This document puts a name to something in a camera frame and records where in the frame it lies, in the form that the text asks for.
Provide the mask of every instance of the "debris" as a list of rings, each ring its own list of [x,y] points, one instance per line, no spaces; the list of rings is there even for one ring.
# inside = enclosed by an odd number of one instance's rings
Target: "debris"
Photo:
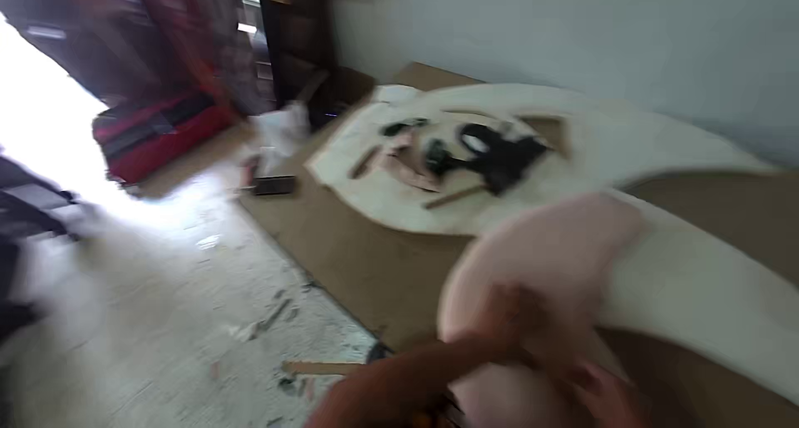
[[[273,418],[272,420],[266,422],[266,428],[273,428],[273,425],[283,422],[282,417]]]
[[[211,379],[213,381],[219,381],[219,361],[211,363]]]
[[[227,327],[228,333],[234,339],[242,342],[252,341],[258,337],[258,324],[260,322],[248,323],[243,327]]]
[[[312,289],[321,289],[321,288],[322,287],[319,286],[318,284],[316,284],[315,281],[309,281],[309,282],[305,283],[304,285],[302,285],[302,291],[303,292],[308,292],[309,290],[312,290]]]
[[[287,395],[296,395],[296,389],[294,388],[294,378],[287,378],[284,377],[277,382],[277,388],[281,391],[285,392]]]
[[[258,331],[267,331],[272,326],[272,324],[275,323],[275,320],[277,320],[277,318],[280,317],[280,313],[282,313],[283,310],[285,310],[288,304],[291,302],[292,302],[291,299],[285,299],[283,303],[280,304],[280,307],[277,308],[277,311],[275,311],[274,313],[272,313],[271,316],[269,316],[269,319],[258,322],[257,323]]]
[[[226,327],[228,333],[233,336],[235,339],[246,342],[252,341],[253,339],[258,337],[258,334],[262,331],[267,331],[272,324],[275,323],[278,317],[280,317],[280,313],[286,309],[289,303],[291,303],[291,299],[285,299],[277,310],[269,316],[269,319],[266,320],[259,320],[258,322],[248,323],[243,327]]]
[[[288,316],[286,316],[286,322],[289,322],[289,321],[292,321],[292,320],[294,320],[294,318],[295,318],[295,317],[296,317],[296,316],[297,316],[299,313],[300,313],[300,309],[299,309],[299,308],[296,308],[296,307],[295,307],[295,308],[292,308],[292,311],[291,311],[290,313],[288,313]]]
[[[197,247],[200,250],[213,249],[219,244],[219,235],[211,235],[208,238],[200,239],[197,241]]]

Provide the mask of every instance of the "red suitcase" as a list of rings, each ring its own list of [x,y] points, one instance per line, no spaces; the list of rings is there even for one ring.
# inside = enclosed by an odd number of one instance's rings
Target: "red suitcase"
[[[193,91],[154,104],[110,108],[97,115],[92,132],[109,177],[135,184],[232,122],[230,111]]]

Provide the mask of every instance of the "pink fabric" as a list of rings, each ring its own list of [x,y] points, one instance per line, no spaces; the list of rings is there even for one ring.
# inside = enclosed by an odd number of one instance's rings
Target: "pink fabric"
[[[589,358],[602,354],[596,352],[604,345],[593,325],[607,273],[642,230],[636,208],[602,193],[514,218],[476,240],[450,273],[439,305],[439,335],[452,339],[468,327],[493,282],[517,281],[545,297],[571,349]],[[538,348],[535,339],[527,345]],[[540,371],[489,365],[452,390],[475,427],[573,425],[560,394]]]

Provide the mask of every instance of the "floor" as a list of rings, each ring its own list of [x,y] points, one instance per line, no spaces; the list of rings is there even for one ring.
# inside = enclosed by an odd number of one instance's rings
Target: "floor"
[[[373,338],[232,199],[249,131],[225,132],[134,198],[105,180],[90,136],[104,106],[6,25],[0,44],[5,154],[97,205],[87,239],[26,246],[18,293],[47,315],[2,352],[17,425],[301,426],[335,378],[281,385],[281,362],[361,361]]]

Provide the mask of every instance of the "finger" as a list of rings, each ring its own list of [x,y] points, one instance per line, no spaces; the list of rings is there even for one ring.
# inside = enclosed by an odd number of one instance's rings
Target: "finger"
[[[594,412],[594,407],[597,405],[598,401],[597,395],[589,393],[580,386],[572,386],[571,390],[578,402],[583,403],[583,405],[587,407],[589,411]]]

